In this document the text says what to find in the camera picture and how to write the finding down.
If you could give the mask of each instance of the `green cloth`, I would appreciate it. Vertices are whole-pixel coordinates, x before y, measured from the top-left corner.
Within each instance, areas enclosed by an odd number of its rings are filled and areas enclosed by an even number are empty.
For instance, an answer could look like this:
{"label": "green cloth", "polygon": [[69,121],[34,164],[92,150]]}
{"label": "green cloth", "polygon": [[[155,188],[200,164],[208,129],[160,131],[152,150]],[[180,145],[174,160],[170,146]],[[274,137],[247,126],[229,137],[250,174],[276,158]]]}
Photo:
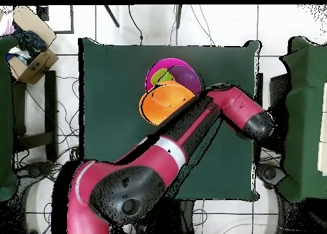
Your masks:
{"label": "green cloth", "polygon": [[0,38],[0,201],[13,195],[17,178],[12,171],[13,155],[13,95],[7,53],[18,45],[13,36]]}
{"label": "green cloth", "polygon": [[327,176],[317,169],[327,47],[297,37],[292,40],[290,54],[282,59],[291,73],[292,90],[286,98],[289,130],[284,169],[289,176],[278,189],[293,203],[304,198],[327,198]]}
{"label": "green cloth", "polygon": [[[186,61],[202,75],[206,86],[229,82],[254,93],[254,55],[259,42],[247,47],[169,47],[98,45],[83,39],[83,47],[86,159],[118,160],[156,130],[140,115],[139,100],[145,93],[146,74],[158,60]],[[241,139],[223,123],[176,197],[255,200],[251,170],[252,142]]]}

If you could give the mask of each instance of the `plastic bowl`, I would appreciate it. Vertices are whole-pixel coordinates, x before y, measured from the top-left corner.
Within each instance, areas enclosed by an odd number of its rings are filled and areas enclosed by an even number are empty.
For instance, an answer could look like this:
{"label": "plastic bowl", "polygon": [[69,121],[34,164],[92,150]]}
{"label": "plastic bowl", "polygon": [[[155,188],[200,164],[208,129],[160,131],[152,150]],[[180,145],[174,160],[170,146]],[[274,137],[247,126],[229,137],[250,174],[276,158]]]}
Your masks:
{"label": "plastic bowl", "polygon": [[168,72],[175,78],[176,82],[198,95],[201,90],[201,82],[194,70],[187,66],[173,66]]}
{"label": "plastic bowl", "polygon": [[139,111],[147,122],[159,125],[193,97],[193,92],[177,82],[159,82],[142,96]]}
{"label": "plastic bowl", "polygon": [[159,82],[175,81],[173,76],[168,72],[166,68],[157,70],[150,79],[152,87]]}
{"label": "plastic bowl", "polygon": [[177,59],[177,58],[166,58],[156,62],[148,71],[146,75],[146,82],[145,82],[145,89],[149,91],[153,85],[151,84],[151,78],[155,72],[157,72],[161,68],[166,68],[167,70],[170,69],[172,66],[187,66],[191,70],[193,70],[190,65],[185,63],[184,61]]}

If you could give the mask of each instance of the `orange bowl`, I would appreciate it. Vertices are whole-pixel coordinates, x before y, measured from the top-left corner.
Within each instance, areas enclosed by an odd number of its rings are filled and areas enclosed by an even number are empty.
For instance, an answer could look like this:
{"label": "orange bowl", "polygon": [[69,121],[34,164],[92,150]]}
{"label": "orange bowl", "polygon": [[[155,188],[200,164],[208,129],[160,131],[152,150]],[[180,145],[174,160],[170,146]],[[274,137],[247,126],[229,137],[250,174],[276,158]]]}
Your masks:
{"label": "orange bowl", "polygon": [[193,92],[177,82],[159,82],[142,96],[139,111],[147,122],[159,125],[193,97]]}

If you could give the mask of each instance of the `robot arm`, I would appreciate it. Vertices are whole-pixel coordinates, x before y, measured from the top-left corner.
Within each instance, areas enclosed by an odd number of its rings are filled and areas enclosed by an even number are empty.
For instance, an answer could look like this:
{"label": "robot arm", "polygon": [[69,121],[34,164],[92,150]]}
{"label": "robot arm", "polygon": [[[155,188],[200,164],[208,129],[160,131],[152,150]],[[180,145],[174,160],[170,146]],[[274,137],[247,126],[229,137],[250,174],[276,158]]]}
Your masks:
{"label": "robot arm", "polygon": [[130,224],[144,217],[219,117],[256,141],[273,131],[269,114],[240,89],[211,86],[117,162],[92,160],[78,168],[69,195],[68,234],[109,234],[108,222]]}

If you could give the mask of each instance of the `cardboard box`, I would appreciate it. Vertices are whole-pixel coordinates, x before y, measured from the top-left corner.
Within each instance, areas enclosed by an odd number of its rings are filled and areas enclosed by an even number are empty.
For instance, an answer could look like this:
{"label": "cardboard box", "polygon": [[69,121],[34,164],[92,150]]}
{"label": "cardboard box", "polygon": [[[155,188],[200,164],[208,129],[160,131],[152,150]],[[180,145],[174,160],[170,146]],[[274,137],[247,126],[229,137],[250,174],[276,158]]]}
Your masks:
{"label": "cardboard box", "polygon": [[[36,33],[45,42],[47,48],[56,39],[56,34],[48,25],[26,6],[15,8],[13,20],[24,31],[31,30]],[[41,52],[29,66],[21,62],[16,56],[9,60],[9,64],[11,74],[16,80],[36,84],[57,60],[58,57],[48,49]]]}

